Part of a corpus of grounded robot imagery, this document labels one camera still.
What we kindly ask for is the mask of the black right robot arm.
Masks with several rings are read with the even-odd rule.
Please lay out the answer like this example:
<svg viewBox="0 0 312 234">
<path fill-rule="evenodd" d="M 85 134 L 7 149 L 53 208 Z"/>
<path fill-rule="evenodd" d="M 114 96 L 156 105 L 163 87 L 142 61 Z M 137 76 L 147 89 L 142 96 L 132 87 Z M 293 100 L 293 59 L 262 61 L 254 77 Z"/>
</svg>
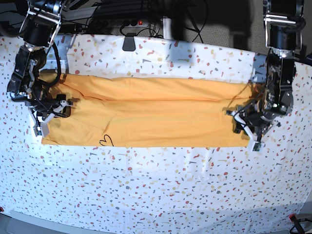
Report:
<svg viewBox="0 0 312 234">
<path fill-rule="evenodd" d="M 49 93 L 61 76 L 59 51 L 54 39 L 60 30 L 61 14 L 67 4 L 66 0 L 30 0 L 19 31 L 0 30 L 6 37 L 19 37 L 24 41 L 16 55 L 7 92 L 13 102 L 23 102 L 30 107 L 31 113 L 36 112 L 44 119 L 67 118 L 70 115 L 72 102 L 67 101 L 66 95 L 52 97 Z M 51 82 L 39 78 L 40 69 L 46 65 L 49 49 L 54 50 L 57 62 L 57 76 Z"/>
</svg>

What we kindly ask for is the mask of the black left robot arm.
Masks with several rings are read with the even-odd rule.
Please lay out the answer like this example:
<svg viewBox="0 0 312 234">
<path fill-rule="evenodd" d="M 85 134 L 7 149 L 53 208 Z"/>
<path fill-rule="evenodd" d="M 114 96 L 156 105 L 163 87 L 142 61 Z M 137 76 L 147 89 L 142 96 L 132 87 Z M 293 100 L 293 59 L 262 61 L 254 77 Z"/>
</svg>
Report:
<svg viewBox="0 0 312 234">
<path fill-rule="evenodd" d="M 237 111 L 227 111 L 235 121 L 234 133 L 251 130 L 266 134 L 276 117 L 288 115 L 293 108 L 292 82 L 296 73 L 295 52 L 302 48 L 301 31 L 306 25 L 302 0 L 265 0 L 263 21 L 266 82 L 252 101 Z"/>
</svg>

